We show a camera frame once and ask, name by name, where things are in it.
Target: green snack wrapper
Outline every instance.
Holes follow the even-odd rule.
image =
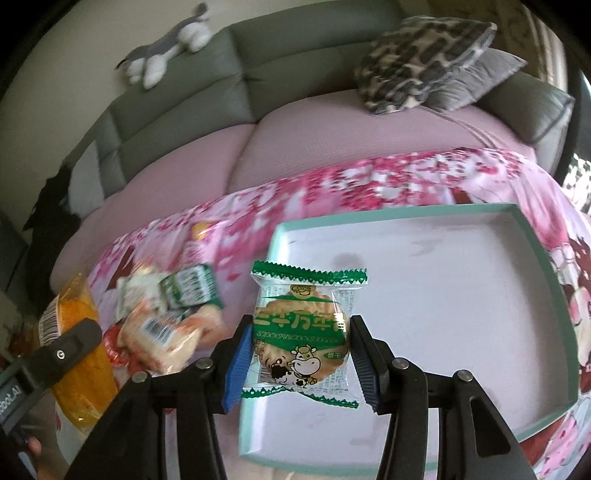
[[[242,396],[296,391],[314,400],[357,408],[349,391],[349,318],[365,270],[319,272],[255,262],[260,292],[253,315],[255,353]]]
[[[173,273],[160,282],[169,308],[183,309],[213,303],[223,308],[216,280],[209,265],[195,265]]]

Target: pink sofa cover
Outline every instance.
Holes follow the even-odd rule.
[[[82,222],[56,261],[51,288],[89,270],[117,237],[225,193],[347,160],[456,147],[506,148],[535,161],[531,147],[475,106],[372,116],[355,90],[290,103],[257,126],[199,138],[139,173]]]

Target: stuffed animal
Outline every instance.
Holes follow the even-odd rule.
[[[201,50],[211,40],[212,33],[206,24],[209,7],[198,4],[192,17],[176,24],[165,36],[151,45],[142,45],[130,51],[116,69],[123,68],[130,84],[144,80],[146,90],[156,85],[166,73],[167,62],[183,50]]]

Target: orange snack package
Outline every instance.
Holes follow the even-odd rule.
[[[81,320],[98,320],[86,279],[77,275],[48,306],[39,321],[39,339],[46,345]],[[101,344],[52,388],[64,415],[89,433],[117,395],[117,384]]]

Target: leopard print pillow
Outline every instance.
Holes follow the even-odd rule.
[[[471,65],[496,34],[492,22],[411,17],[372,43],[355,70],[365,106],[377,115],[421,105]]]

